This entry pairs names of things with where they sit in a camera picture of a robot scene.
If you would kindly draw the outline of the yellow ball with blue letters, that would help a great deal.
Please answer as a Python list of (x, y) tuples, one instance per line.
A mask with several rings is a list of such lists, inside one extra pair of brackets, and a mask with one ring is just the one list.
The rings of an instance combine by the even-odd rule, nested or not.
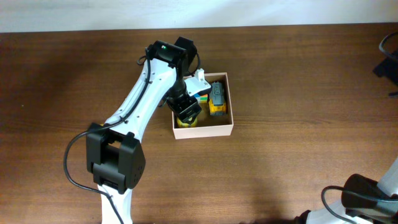
[(195, 118), (191, 123), (183, 123), (179, 118), (176, 118), (178, 128), (194, 128), (197, 126), (198, 119)]

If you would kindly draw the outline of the two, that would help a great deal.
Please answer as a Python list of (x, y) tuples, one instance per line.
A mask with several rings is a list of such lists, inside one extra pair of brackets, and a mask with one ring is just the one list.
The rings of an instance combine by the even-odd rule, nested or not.
[(199, 95), (198, 93), (194, 95), (194, 97), (197, 99), (197, 102), (199, 104), (204, 104), (208, 102), (208, 94), (205, 95)]

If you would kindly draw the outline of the yellow grey tanker truck toy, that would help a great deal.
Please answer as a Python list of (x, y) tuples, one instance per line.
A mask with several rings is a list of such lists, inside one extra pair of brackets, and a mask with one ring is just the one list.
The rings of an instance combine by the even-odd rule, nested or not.
[(223, 84), (220, 82), (213, 82), (211, 87), (212, 89), (208, 101), (210, 114), (212, 116), (223, 116), (227, 114)]

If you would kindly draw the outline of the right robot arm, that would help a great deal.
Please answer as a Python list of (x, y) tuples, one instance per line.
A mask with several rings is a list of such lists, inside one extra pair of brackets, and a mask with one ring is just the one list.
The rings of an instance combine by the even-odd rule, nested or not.
[(345, 185), (329, 185), (321, 192), (323, 209), (307, 210), (296, 224), (397, 224), (397, 161), (379, 181), (351, 175)]

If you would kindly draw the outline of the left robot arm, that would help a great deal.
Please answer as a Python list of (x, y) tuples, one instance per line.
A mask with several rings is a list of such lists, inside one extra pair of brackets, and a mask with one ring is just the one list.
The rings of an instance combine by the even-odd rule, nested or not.
[(118, 110), (104, 125), (90, 125), (87, 169), (101, 194), (102, 223), (132, 223), (132, 190), (146, 166), (142, 137), (159, 104), (168, 104), (188, 124), (200, 114), (201, 107), (185, 82), (197, 57), (193, 41), (184, 37), (174, 44), (154, 42), (146, 48), (139, 79)]

